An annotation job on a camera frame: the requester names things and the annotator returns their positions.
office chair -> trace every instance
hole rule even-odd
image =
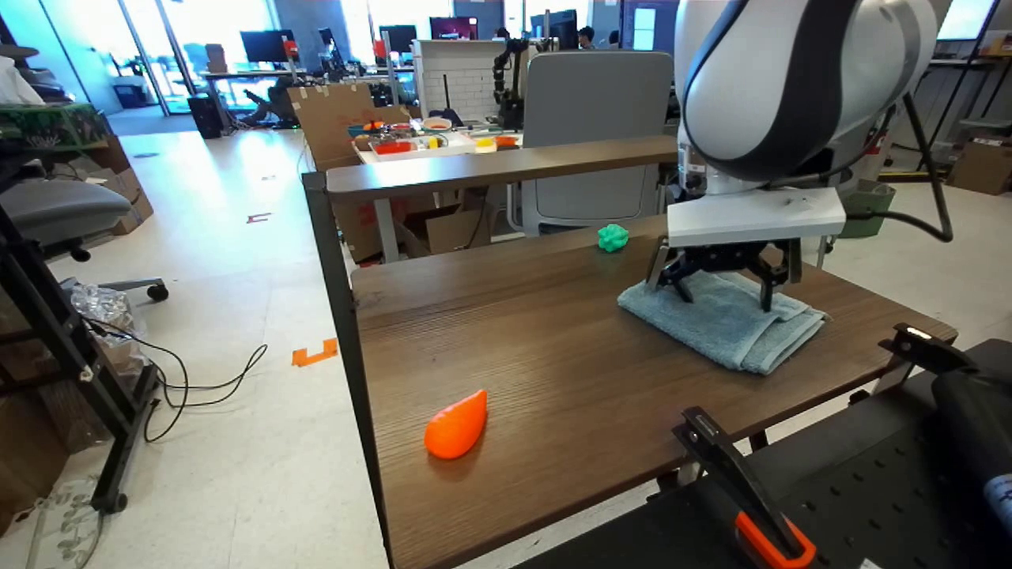
[[[662,135],[671,74],[671,54],[657,52],[533,56],[525,76],[525,150]],[[531,179],[506,192],[508,223],[520,234],[626,221],[650,211],[662,211],[654,164]]]
[[[85,263],[87,253],[82,242],[111,230],[129,211],[129,203],[108,187],[27,178],[0,190],[0,210],[26,240],[40,247],[44,256],[70,253],[73,260]],[[145,289],[151,302],[168,298],[162,279],[108,282],[100,289]]]

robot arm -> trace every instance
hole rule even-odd
[[[682,0],[676,11],[678,142],[707,162],[704,199],[667,210],[667,263],[650,285],[748,270],[800,279],[800,240],[834,237],[834,187],[759,190],[875,120],[919,80],[937,40],[928,0]]]

